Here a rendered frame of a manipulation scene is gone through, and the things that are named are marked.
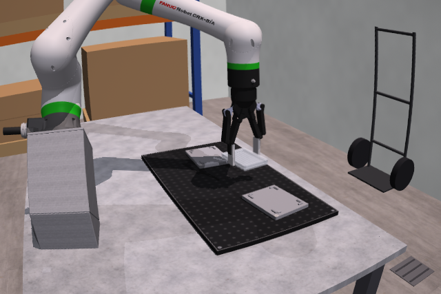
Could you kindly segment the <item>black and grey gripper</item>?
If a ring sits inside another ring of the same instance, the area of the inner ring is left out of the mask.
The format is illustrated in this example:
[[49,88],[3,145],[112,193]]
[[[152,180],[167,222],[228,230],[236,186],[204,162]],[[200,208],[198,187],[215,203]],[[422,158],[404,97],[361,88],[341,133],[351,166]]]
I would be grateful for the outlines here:
[[[253,152],[260,155],[260,140],[266,134],[265,129],[265,105],[256,103],[257,89],[236,90],[231,88],[232,105],[223,109],[223,128],[221,141],[227,144],[228,163],[235,165],[235,140],[240,123],[247,118],[251,126],[253,137]],[[256,116],[254,110],[256,109]],[[234,113],[233,117],[232,112]],[[256,122],[257,117],[257,122]],[[238,119],[237,119],[238,118]],[[231,124],[232,119],[232,124]],[[259,130],[260,129],[260,130]],[[262,129],[262,131],[261,131]]]

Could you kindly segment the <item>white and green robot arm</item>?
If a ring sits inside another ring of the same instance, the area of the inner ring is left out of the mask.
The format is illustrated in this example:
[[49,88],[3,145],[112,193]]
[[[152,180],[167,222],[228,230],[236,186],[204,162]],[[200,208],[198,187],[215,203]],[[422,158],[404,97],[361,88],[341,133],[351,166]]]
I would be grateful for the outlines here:
[[[81,127],[81,66],[76,54],[90,30],[113,0],[74,0],[34,41],[30,60],[42,86],[42,118],[3,135]],[[251,90],[260,85],[262,32],[252,21],[196,0],[116,0],[119,4],[196,28],[224,42],[227,85]],[[251,88],[251,89],[249,89]]]

